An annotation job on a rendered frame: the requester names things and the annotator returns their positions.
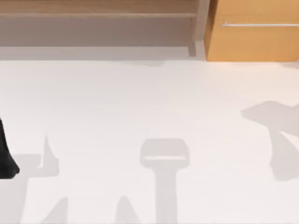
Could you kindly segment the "open wooden shelf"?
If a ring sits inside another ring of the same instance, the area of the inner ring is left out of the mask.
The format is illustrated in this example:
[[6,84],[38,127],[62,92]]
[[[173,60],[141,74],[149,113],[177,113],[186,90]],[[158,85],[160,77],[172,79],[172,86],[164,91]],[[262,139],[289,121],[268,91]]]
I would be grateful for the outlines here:
[[0,60],[204,60],[208,3],[0,0]]

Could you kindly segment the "wooden cupboard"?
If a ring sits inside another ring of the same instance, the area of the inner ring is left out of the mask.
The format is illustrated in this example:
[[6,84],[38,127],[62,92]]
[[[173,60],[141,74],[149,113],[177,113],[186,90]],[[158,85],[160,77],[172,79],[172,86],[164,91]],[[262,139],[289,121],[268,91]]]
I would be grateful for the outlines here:
[[222,23],[299,23],[299,0],[210,0],[204,34],[210,62],[295,62],[299,27],[223,27]]

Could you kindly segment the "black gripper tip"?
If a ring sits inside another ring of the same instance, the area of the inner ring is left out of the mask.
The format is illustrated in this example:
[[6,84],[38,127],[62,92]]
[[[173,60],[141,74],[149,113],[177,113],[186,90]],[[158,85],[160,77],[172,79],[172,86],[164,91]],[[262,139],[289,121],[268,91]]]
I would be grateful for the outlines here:
[[11,156],[0,119],[0,179],[12,179],[19,174],[20,168]]

